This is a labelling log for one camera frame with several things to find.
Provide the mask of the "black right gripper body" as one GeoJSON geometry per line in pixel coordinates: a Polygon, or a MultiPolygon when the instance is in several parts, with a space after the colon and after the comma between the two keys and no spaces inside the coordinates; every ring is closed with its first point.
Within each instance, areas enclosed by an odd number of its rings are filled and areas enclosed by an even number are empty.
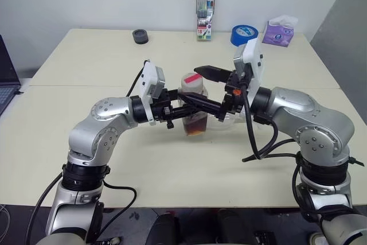
{"type": "Polygon", "coordinates": [[[225,95],[218,113],[218,120],[223,122],[227,113],[240,113],[244,105],[244,93],[241,90],[242,82],[235,71],[224,70],[220,82],[225,84],[225,95]]]}

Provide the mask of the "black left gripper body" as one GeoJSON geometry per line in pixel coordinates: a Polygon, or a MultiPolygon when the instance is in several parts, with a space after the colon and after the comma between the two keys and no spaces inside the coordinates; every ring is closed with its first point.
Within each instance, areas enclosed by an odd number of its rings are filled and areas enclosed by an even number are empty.
{"type": "Polygon", "coordinates": [[[172,129],[174,124],[172,122],[173,119],[171,118],[173,109],[171,102],[175,99],[169,99],[167,94],[168,91],[169,90],[167,88],[164,88],[158,98],[153,99],[153,103],[150,104],[150,107],[154,120],[161,123],[166,122],[167,128],[172,129]]]}

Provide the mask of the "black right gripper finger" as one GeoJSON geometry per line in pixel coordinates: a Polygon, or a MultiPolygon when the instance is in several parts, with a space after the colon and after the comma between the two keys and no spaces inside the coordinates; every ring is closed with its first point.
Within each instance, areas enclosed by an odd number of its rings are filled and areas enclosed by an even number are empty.
{"type": "Polygon", "coordinates": [[[194,92],[180,92],[179,99],[185,104],[195,108],[198,111],[207,112],[210,114],[219,114],[221,104],[214,100],[208,99],[206,96],[194,92]]]}
{"type": "Polygon", "coordinates": [[[214,82],[227,82],[231,75],[231,71],[214,67],[212,65],[203,65],[194,68],[194,72],[201,75],[203,78],[214,82]]]}

